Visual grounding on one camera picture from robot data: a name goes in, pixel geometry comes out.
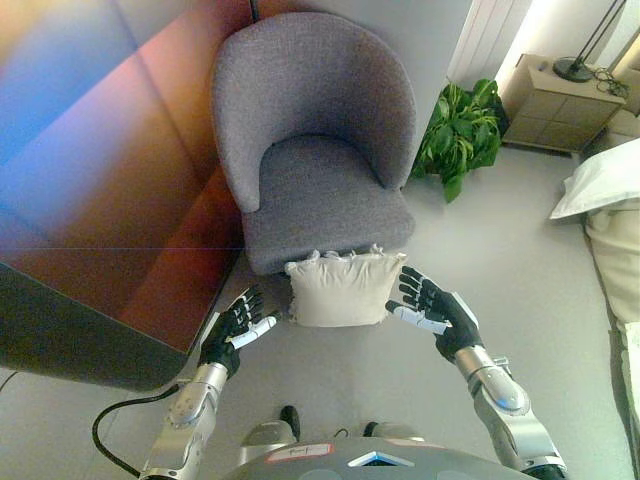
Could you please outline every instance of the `drawer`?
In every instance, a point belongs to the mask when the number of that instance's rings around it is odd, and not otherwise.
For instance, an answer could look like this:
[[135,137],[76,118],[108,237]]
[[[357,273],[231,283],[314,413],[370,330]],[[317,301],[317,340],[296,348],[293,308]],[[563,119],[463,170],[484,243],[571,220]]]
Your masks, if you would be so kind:
[[529,95],[529,98],[527,98],[522,107],[520,107],[518,115],[551,120],[558,110],[560,110],[566,99],[567,97],[565,95],[535,90]]
[[567,101],[553,117],[556,122],[599,131],[618,108],[615,103],[601,102],[589,98],[567,97]]
[[535,143],[547,123],[546,120],[518,115],[513,119],[502,139],[505,142]]
[[582,127],[576,127],[568,123],[548,122],[538,137],[537,143],[561,150],[579,152],[593,135],[594,132],[592,130]]

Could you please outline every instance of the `black cable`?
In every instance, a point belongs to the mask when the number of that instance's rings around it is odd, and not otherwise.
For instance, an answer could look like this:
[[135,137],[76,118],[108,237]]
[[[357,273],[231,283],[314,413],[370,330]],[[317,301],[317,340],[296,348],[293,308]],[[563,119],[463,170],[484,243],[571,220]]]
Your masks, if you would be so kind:
[[11,375],[9,375],[6,380],[4,382],[2,382],[2,385],[0,385],[0,392],[2,392],[2,389],[4,388],[4,386],[9,383],[9,380],[11,380],[13,377],[15,377],[19,372],[13,372]]
[[249,5],[251,6],[251,19],[253,23],[256,23],[260,20],[260,12],[258,11],[258,5],[256,0],[249,0]]
[[93,443],[96,446],[96,448],[100,451],[100,453],[102,453],[105,457],[107,457],[113,463],[118,465],[120,468],[122,468],[123,470],[126,470],[134,477],[139,478],[140,472],[138,470],[136,470],[135,468],[133,468],[131,465],[124,462],[123,460],[119,459],[118,457],[116,457],[113,453],[109,451],[109,449],[107,449],[107,447],[105,447],[102,444],[102,442],[100,441],[100,437],[98,437],[98,426],[100,425],[100,421],[113,410],[116,410],[122,407],[127,407],[129,405],[138,405],[140,403],[157,402],[158,400],[162,400],[163,398],[167,398],[168,396],[173,395],[179,389],[180,387],[176,383],[171,388],[169,388],[166,392],[161,393],[160,395],[156,395],[155,397],[145,397],[145,398],[136,398],[134,400],[125,400],[124,402],[114,403],[110,407],[105,408],[102,412],[100,412],[98,417],[94,420],[93,427],[91,429],[91,437],[93,438]]
[[598,68],[593,71],[593,76],[598,81],[596,88],[603,93],[609,93],[616,97],[629,98],[629,86],[615,79],[606,68]]
[[347,438],[349,436],[349,430],[347,430],[346,428],[341,428],[336,433],[334,433],[333,438],[336,438],[338,435],[340,435],[343,432],[344,432],[345,438]]

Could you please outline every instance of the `chair backrest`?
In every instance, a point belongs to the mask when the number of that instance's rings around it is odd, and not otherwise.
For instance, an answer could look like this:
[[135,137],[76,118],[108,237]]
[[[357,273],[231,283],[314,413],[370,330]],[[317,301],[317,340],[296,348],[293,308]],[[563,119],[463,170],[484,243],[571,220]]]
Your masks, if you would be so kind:
[[623,108],[637,117],[640,115],[640,34],[616,65],[613,76],[629,86],[629,98]]
[[349,142],[386,188],[413,163],[415,102],[406,72],[377,36],[325,13],[287,13],[229,37],[213,83],[216,141],[243,212],[260,207],[260,162],[304,134]]

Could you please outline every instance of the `gray floor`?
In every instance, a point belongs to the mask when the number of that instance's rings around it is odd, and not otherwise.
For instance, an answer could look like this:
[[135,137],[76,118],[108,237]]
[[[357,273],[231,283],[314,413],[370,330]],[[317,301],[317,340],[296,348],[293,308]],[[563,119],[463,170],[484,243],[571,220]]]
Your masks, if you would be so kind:
[[[470,175],[451,205],[436,182],[410,181],[405,196],[417,229],[403,251],[411,265],[457,290],[490,352],[510,358],[572,478],[631,480],[596,271],[579,224],[546,219],[573,168],[569,157],[503,148],[496,166]],[[220,303],[255,281],[267,308],[287,302],[286,279],[256,279],[241,257]],[[392,297],[399,299],[396,291]],[[8,373],[0,370],[0,381]],[[17,375],[0,394],[0,478],[131,478],[95,452],[90,426],[106,405],[135,396]],[[395,318],[338,330],[283,322],[242,352],[199,478],[232,469],[242,437],[287,403],[300,411],[303,440],[340,427],[359,432],[369,420],[399,421],[433,443],[495,459],[462,379],[430,334]],[[110,417],[105,442],[141,467],[166,404]]]

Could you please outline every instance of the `power cord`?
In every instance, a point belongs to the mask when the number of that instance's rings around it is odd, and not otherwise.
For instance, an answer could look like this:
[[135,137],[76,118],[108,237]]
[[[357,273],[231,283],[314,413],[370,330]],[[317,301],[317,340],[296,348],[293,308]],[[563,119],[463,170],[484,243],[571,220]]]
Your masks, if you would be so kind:
[[131,475],[133,475],[136,478],[140,477],[140,472],[138,470],[136,470],[135,468],[133,468],[131,465],[129,465],[128,463],[126,463],[125,461],[121,460],[120,458],[116,457],[113,453],[111,453],[109,451],[109,449],[107,447],[104,446],[104,444],[100,441],[100,437],[98,436],[98,427],[100,426],[100,422],[102,421],[102,419],[108,415],[110,412],[118,409],[118,408],[122,408],[122,407],[128,407],[129,405],[138,405],[141,403],[151,403],[151,402],[157,402],[158,400],[162,400],[164,398],[167,398],[171,395],[173,395],[174,393],[176,393],[178,390],[180,389],[180,387],[178,386],[178,384],[176,383],[175,385],[173,385],[171,388],[169,388],[167,391],[165,391],[164,393],[161,393],[160,395],[156,395],[155,397],[145,397],[145,398],[136,398],[134,400],[125,400],[124,402],[118,402],[118,403],[114,403],[113,405],[111,405],[110,407],[105,408],[102,412],[100,412],[100,414],[96,417],[96,419],[93,422],[93,428],[91,429],[91,436],[93,438],[93,443],[96,446],[96,448],[100,451],[100,453],[102,453],[105,457],[107,457],[109,460],[111,460],[113,463],[115,463],[116,465],[118,465],[120,468],[122,468],[123,470],[129,472]]
[[4,382],[2,382],[2,385],[0,385],[0,392],[2,392],[2,390],[4,389],[5,385],[7,383],[9,383],[9,380],[11,380],[13,377],[15,377],[18,373],[20,372],[13,372],[11,375],[9,375]]
[[606,68],[597,68],[592,70],[593,76],[598,81],[596,88],[603,92],[621,97],[629,98],[629,86],[615,79],[611,72]]
[[340,435],[341,433],[344,433],[344,438],[349,437],[349,430],[347,430],[346,428],[341,428],[333,434],[333,438],[338,438],[338,435]]

